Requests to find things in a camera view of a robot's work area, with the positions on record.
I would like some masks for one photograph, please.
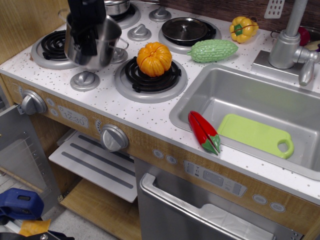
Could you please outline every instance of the button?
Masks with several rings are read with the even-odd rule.
[[[280,203],[277,203],[277,202],[272,202],[272,203],[270,203],[270,207],[271,207],[274,211],[276,211],[276,212],[278,212],[278,213],[283,213],[283,212],[286,211],[286,208],[285,208],[283,205],[281,205]]]
[[[153,152],[153,155],[155,155],[158,159],[164,158],[164,154],[161,151],[154,149],[152,152]]]
[[[239,195],[240,194],[240,190],[241,190],[241,185],[238,183],[235,183],[233,185],[233,189],[232,189],[232,193],[235,195]]]
[[[165,159],[168,163],[173,165],[178,163],[177,159],[175,159],[173,156],[166,156]]]
[[[264,204],[266,204],[268,202],[267,199],[264,196],[261,196],[261,195],[258,195],[258,194],[253,195],[252,198],[258,204],[264,205]]]
[[[49,97],[47,97],[45,100],[51,107],[54,107],[56,105],[55,102]]]
[[[213,183],[215,185],[218,185],[219,187],[222,187],[224,184],[224,179],[212,172],[203,171],[203,179],[209,181],[210,183]]]
[[[56,117],[59,116],[58,112],[57,112],[55,109],[53,109],[53,108],[50,108],[50,113],[52,113],[52,114],[53,114],[54,116],[56,116]]]

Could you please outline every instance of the red chili pepper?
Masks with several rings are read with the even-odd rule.
[[[221,140],[214,127],[196,111],[190,111],[188,120],[200,145],[206,151],[218,155],[220,153]]]

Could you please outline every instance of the faucet handle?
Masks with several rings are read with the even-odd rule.
[[[315,60],[308,59],[303,65],[299,74],[299,84],[302,87],[307,86],[307,84],[312,80],[315,70]]]
[[[300,74],[299,74],[299,84],[305,87],[313,78],[315,63],[320,62],[320,53],[317,51],[310,51],[305,47],[300,47],[300,55],[297,63],[304,63]]]

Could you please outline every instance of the stainless steel sink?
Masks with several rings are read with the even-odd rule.
[[[288,159],[220,137],[222,145],[320,181],[320,94],[211,64],[203,68],[174,106],[171,122],[191,132],[191,110],[202,114],[215,129],[227,114],[236,114],[288,132],[294,144],[294,153]]]

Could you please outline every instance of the toy vegetable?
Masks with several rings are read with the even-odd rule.
[[[229,27],[232,40],[240,44],[256,35],[258,29],[258,24],[245,16],[237,16],[234,18]]]
[[[225,59],[238,50],[232,41],[208,39],[196,42],[186,54],[198,63],[216,62]]]
[[[218,155],[220,153],[220,137],[215,128],[196,111],[188,114],[190,127],[204,150]]]
[[[149,77],[163,75],[171,67],[172,54],[166,45],[149,42],[138,52],[136,63],[140,70]]]

